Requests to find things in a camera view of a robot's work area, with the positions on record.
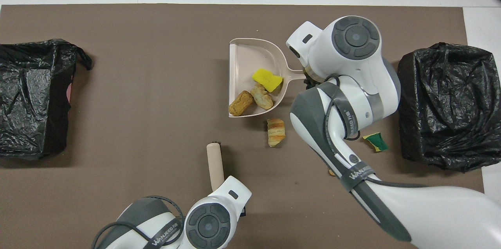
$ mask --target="sponge piece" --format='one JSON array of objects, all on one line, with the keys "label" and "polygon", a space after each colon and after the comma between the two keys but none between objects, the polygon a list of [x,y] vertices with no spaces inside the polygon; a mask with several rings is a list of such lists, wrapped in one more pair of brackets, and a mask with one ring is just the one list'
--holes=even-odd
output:
[{"label": "sponge piece", "polygon": [[376,152],[388,149],[386,142],[384,142],[383,138],[381,137],[381,133],[366,135],[365,137],[362,138],[368,140],[374,146]]},{"label": "sponge piece", "polygon": [[267,91],[274,91],[283,81],[281,76],[276,76],[272,72],[259,68],[253,75],[252,79],[266,88]]}]

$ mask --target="brown table surface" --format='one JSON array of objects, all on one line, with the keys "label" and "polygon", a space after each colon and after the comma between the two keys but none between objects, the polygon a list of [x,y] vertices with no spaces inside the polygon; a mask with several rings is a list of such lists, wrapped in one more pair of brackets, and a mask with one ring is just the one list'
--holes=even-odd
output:
[{"label": "brown table surface", "polygon": [[[227,116],[229,41],[254,37],[286,48],[304,21],[324,28],[361,15],[381,30],[395,66],[436,42],[466,44],[461,8],[277,5],[2,6],[0,43],[62,38],[95,61],[77,70],[68,147],[35,162],[0,160],[0,247],[88,248],[97,231],[134,200],[163,195],[184,212],[211,192],[205,146],[222,143],[225,175],[251,191],[228,248],[412,248],[395,241],[328,175],[293,130],[288,110],[304,90],[293,81],[270,113]],[[265,120],[279,117],[287,138],[267,146]],[[481,171],[461,174],[400,156],[398,115],[362,130],[381,132],[390,149],[352,149],[387,181],[483,191]]]}]

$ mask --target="food scrap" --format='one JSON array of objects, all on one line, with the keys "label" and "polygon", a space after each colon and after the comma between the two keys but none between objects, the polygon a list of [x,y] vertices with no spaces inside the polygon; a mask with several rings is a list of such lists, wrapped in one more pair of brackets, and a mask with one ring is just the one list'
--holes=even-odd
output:
[{"label": "food scrap", "polygon": [[260,83],[257,83],[256,86],[252,88],[250,93],[259,107],[268,110],[273,106],[272,97]]},{"label": "food scrap", "polygon": [[281,119],[267,119],[268,145],[275,147],[285,138],[285,124]]},{"label": "food scrap", "polygon": [[259,68],[253,75],[252,79],[260,83],[269,92],[274,91],[283,81],[283,77],[274,75],[271,71]]},{"label": "food scrap", "polygon": [[229,105],[228,111],[234,116],[240,116],[254,102],[252,94],[247,90],[240,92],[236,99]]}]

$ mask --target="plastic bag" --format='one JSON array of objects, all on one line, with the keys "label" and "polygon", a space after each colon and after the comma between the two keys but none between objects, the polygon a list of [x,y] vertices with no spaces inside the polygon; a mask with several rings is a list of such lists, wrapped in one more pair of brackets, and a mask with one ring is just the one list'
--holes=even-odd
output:
[{"label": "plastic bag", "polygon": [[90,70],[91,58],[65,40],[0,45],[0,157],[64,150],[77,55]]},{"label": "plastic bag", "polygon": [[403,158],[461,172],[501,161],[492,53],[438,43],[403,56],[397,74]]}]

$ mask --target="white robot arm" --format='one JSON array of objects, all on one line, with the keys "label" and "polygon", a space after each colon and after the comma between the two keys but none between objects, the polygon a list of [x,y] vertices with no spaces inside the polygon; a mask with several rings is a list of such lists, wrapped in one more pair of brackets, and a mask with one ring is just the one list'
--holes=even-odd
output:
[{"label": "white robot arm", "polygon": [[466,188],[383,182],[343,140],[398,108],[400,83],[381,44],[374,23],[359,16],[341,17],[325,30],[300,26],[286,45],[318,85],[296,97],[294,129],[397,240],[423,249],[500,248],[495,201]]},{"label": "white robot arm", "polygon": [[[118,220],[96,236],[92,249],[223,249],[236,230],[243,207],[252,193],[229,176],[207,197],[193,205],[184,219],[169,199],[148,196],[125,209]],[[176,218],[161,201],[171,203],[181,215]],[[99,236],[113,227],[96,247]]]}]

